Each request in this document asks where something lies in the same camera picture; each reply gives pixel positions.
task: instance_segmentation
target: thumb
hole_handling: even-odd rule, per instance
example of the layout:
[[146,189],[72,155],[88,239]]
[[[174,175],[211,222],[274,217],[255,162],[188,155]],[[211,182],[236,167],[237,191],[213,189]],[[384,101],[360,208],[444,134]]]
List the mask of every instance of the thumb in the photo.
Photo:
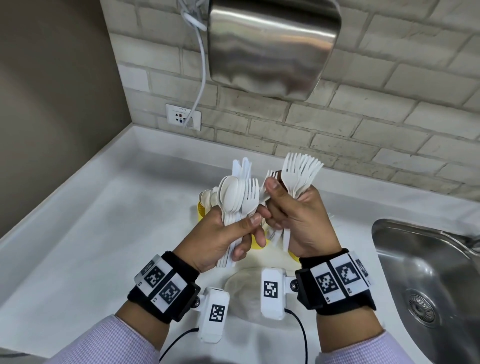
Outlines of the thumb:
[[258,212],[250,216],[249,218],[244,218],[238,222],[235,222],[231,225],[227,225],[222,233],[224,234],[224,241],[227,241],[228,244],[231,244],[238,238],[248,235],[255,229],[260,226],[262,222],[262,215]]
[[287,215],[295,215],[299,202],[288,194],[279,181],[273,177],[268,177],[265,181],[265,187],[270,194],[270,198],[280,206]]

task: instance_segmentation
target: screw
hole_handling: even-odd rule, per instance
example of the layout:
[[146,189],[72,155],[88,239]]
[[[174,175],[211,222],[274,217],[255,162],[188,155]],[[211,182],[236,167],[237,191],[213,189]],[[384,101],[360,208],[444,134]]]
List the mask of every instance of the screw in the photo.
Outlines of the screw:
[[294,292],[299,291],[299,284],[296,279],[294,279],[292,282],[290,282],[290,289]]
[[196,297],[194,301],[192,302],[192,305],[190,306],[191,308],[197,308],[200,306],[200,298]]

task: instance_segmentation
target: stainless steel sink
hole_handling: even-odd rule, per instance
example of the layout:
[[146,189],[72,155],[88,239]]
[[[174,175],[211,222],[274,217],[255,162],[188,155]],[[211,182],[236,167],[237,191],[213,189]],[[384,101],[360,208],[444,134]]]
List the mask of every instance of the stainless steel sink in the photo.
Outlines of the stainless steel sink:
[[435,364],[480,364],[480,254],[468,238],[392,220],[372,227],[408,333]]

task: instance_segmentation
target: stainless steel hand dryer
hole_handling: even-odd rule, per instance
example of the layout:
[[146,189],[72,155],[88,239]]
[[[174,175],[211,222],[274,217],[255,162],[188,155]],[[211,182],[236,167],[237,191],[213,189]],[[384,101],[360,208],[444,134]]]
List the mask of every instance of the stainless steel hand dryer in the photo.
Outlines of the stainless steel hand dryer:
[[305,101],[340,32],[334,0],[211,0],[212,80],[263,96]]

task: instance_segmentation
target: sink drain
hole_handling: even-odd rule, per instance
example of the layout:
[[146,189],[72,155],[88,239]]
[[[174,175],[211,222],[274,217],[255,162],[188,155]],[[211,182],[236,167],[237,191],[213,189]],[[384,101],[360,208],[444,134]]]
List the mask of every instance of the sink drain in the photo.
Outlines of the sink drain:
[[410,313],[425,326],[432,327],[437,319],[433,303],[420,292],[408,292],[408,310]]

